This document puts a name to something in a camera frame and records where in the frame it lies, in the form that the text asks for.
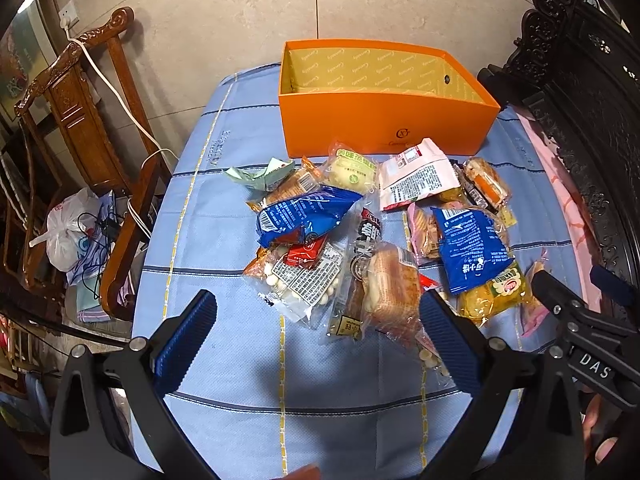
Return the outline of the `white plastic bag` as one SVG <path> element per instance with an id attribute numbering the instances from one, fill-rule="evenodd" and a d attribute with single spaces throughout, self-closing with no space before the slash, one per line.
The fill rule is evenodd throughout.
<path id="1" fill-rule="evenodd" d="M 28 246 L 46 244 L 52 266 L 62 272 L 72 270 L 86 252 L 86 241 L 93 237 L 100 209 L 98 196 L 90 188 L 82 188 L 51 209 L 46 230 L 33 238 Z"/>

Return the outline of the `orange cardboard box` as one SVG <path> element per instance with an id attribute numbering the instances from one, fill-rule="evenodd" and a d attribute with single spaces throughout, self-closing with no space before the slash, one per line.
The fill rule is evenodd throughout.
<path id="1" fill-rule="evenodd" d="M 324 156 L 334 143 L 398 154 L 432 139 L 474 155 L 500 106 L 444 50 L 363 39 L 285 43 L 279 107 L 288 156 Z"/>

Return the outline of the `blue tablecloth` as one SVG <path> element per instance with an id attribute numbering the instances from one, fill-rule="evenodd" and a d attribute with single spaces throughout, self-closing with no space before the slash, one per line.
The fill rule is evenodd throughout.
<path id="1" fill-rule="evenodd" d="M 224 479 L 278 478 L 308 464 L 327 479 L 416 476 L 454 429 L 469 396 L 416 350 L 369 328 L 326 332 L 346 262 L 349 226 L 319 281 L 243 275 L 258 251 L 252 191 L 231 167 L 285 158 L 276 64 L 224 78 L 183 149 L 152 231 L 134 333 L 152 334 L 202 289 L 218 314 L 166 404 Z"/>

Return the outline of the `green snack packet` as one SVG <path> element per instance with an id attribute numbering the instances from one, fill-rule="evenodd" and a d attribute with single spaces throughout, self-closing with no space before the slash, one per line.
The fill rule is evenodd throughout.
<path id="1" fill-rule="evenodd" d="M 274 191 L 295 169 L 295 162 L 271 157 L 266 166 L 230 167 L 224 173 L 233 182 L 258 192 Z"/>

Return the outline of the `white pink snack packet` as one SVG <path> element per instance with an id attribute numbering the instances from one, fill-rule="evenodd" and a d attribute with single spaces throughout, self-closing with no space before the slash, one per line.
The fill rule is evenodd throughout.
<path id="1" fill-rule="evenodd" d="M 393 210 L 458 188 L 459 179 L 446 154 L 430 138 L 380 165 L 378 190 L 383 210 Z"/>

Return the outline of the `orange white pastry packet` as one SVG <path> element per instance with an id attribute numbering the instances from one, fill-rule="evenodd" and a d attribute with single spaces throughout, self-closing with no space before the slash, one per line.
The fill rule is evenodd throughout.
<path id="1" fill-rule="evenodd" d="M 469 158 L 463 165 L 463 171 L 465 177 L 475 185 L 495 210 L 501 209 L 510 200 L 510 188 L 484 158 Z"/>

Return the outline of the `black label snack packet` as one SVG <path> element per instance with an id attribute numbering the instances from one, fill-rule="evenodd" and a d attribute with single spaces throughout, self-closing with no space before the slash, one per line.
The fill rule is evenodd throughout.
<path id="1" fill-rule="evenodd" d="M 382 238 L 381 220 L 370 206 L 359 203 L 349 214 L 347 247 L 328 324 L 329 337 L 363 335 L 363 278 L 376 244 Z"/>

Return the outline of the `clear white candy bag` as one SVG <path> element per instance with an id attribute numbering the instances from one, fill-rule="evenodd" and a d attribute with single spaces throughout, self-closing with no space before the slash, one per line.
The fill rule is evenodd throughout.
<path id="1" fill-rule="evenodd" d="M 333 304 L 345 251 L 327 242 L 318 263 L 303 269 L 284 263 L 290 247 L 261 249 L 243 270 L 243 278 L 280 315 L 315 330 Z"/>

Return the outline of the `blue snack bag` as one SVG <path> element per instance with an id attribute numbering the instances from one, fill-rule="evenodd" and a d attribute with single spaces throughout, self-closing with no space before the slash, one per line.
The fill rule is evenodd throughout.
<path id="1" fill-rule="evenodd" d="M 439 258 L 451 295 L 480 287 L 514 261 L 484 211 L 433 207 L 440 240 Z"/>
<path id="2" fill-rule="evenodd" d="M 257 241 L 305 245 L 337 228 L 360 193 L 321 185 L 317 191 L 281 200 L 264 208 L 256 218 Z"/>

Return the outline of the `wall power socket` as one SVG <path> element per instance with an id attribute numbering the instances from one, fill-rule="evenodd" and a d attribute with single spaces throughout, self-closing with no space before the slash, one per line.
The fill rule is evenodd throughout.
<path id="1" fill-rule="evenodd" d="M 62 29 L 71 29 L 79 22 L 78 13 L 73 0 L 67 1 L 58 11 L 60 26 Z"/>

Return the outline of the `pink cushion cover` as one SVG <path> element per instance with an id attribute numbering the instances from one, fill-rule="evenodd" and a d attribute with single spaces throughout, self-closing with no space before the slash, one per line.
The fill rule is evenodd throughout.
<path id="1" fill-rule="evenodd" d="M 594 239 L 591 221 L 588 219 L 586 203 L 560 157 L 559 145 L 544 133 L 541 125 L 534 121 L 532 114 L 521 107 L 515 109 L 515 114 L 529 141 L 532 142 L 561 206 L 577 262 L 582 299 L 590 310 L 600 312 L 602 292 L 590 280 L 592 267 L 600 262 L 600 252 Z"/>

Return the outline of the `orange rice cracker packet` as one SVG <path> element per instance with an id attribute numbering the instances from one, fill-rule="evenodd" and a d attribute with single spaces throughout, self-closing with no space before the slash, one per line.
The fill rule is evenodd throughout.
<path id="1" fill-rule="evenodd" d="M 254 212 L 259 212 L 275 203 L 318 191 L 322 183 L 319 167 L 307 158 L 302 158 L 302 166 L 286 177 L 273 191 L 259 200 L 249 200 L 246 204 Z"/>

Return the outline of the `round yellow-green cake packet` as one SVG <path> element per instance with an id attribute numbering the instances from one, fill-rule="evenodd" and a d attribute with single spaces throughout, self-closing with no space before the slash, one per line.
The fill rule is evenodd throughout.
<path id="1" fill-rule="evenodd" d="M 322 165 L 322 179 L 334 188 L 366 195 L 378 187 L 378 164 L 345 144 L 334 143 Z"/>

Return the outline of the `pink cookie bag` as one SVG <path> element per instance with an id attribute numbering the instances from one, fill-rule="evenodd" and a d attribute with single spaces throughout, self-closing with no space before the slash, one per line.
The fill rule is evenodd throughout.
<path id="1" fill-rule="evenodd" d="M 420 261 L 434 260 L 439 257 L 439 229 L 434 214 L 419 207 L 409 205 L 408 223 L 410 244 L 413 253 Z"/>

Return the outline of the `red snack packet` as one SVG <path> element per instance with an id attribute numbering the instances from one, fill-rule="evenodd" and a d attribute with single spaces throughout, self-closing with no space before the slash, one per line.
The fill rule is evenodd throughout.
<path id="1" fill-rule="evenodd" d="M 288 248 L 284 263 L 296 268 L 312 269 L 320 260 L 324 246 L 326 246 L 325 235 L 303 245 L 292 245 Z"/>

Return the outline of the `bread loaf packet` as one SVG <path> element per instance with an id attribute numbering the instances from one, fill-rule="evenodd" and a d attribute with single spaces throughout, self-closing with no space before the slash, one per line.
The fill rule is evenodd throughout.
<path id="1" fill-rule="evenodd" d="M 412 346 L 422 327 L 422 287 L 413 254 L 389 242 L 379 242 L 362 284 L 362 310 L 367 324 L 398 344 Z"/>

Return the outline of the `carved wooden chair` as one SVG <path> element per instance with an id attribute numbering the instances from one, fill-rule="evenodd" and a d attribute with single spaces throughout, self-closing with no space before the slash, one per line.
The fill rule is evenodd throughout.
<path id="1" fill-rule="evenodd" d="M 166 184 L 170 178 L 164 153 L 152 135 L 134 77 L 129 68 L 120 36 L 134 24 L 134 10 L 122 6 L 111 14 L 108 21 L 70 40 L 62 53 L 42 70 L 27 87 L 24 98 L 14 106 L 18 122 L 32 135 L 37 144 L 43 135 L 30 114 L 35 99 L 45 99 L 53 114 L 66 148 L 85 184 L 103 195 L 114 192 L 129 198 L 130 211 L 119 228 L 114 246 L 106 259 L 99 286 L 100 305 L 112 318 L 130 321 L 134 318 L 134 300 L 118 301 L 118 294 L 134 262 L 134 256 L 143 237 L 150 237 L 143 223 L 152 205 L 156 186 Z M 120 102 L 131 114 L 132 122 L 148 153 L 137 177 L 127 174 L 108 136 L 103 120 L 93 102 L 89 78 L 81 67 L 87 53 L 94 48 L 105 48 L 110 56 L 122 93 Z"/>

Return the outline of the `dark carved wooden sofa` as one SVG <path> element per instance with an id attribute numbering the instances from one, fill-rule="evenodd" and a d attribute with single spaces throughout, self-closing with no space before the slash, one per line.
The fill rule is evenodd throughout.
<path id="1" fill-rule="evenodd" d="M 533 115 L 584 199 L 600 262 L 639 283 L 639 45 L 612 0 L 532 0 L 515 49 L 478 79 Z"/>

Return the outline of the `yellow corn candy packet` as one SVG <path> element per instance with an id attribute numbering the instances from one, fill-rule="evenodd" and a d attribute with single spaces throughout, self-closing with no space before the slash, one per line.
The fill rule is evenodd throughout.
<path id="1" fill-rule="evenodd" d="M 482 326 L 495 315 L 526 304 L 532 298 L 525 273 L 513 261 L 484 285 L 462 292 L 458 297 L 458 313 L 476 326 Z"/>

